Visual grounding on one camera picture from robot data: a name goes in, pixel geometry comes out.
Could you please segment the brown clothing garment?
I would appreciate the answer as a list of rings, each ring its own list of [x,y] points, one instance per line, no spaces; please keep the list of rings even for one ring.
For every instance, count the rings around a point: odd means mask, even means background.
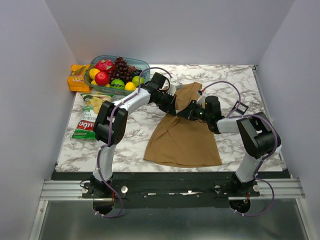
[[[222,164],[214,134],[205,123],[166,114],[153,131],[145,161],[179,168]]]

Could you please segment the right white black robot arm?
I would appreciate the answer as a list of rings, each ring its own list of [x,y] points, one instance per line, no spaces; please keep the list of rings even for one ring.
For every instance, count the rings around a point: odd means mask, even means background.
[[[278,154],[282,148],[281,138],[263,112],[245,116],[225,117],[216,96],[207,96],[204,105],[192,100],[177,113],[190,121],[202,121],[215,134],[240,134],[245,155],[239,168],[232,174],[230,191],[241,196],[253,185],[262,164]]]

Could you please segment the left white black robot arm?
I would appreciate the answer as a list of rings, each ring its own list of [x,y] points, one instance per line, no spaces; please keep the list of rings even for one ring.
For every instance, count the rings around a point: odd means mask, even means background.
[[[128,96],[115,102],[102,103],[93,126],[99,149],[95,170],[90,177],[92,192],[101,198],[116,192],[108,181],[113,176],[115,150],[125,135],[128,116],[149,103],[156,104],[165,113],[175,115],[176,91],[181,88],[180,82],[170,81],[156,72],[150,81],[140,82]]]

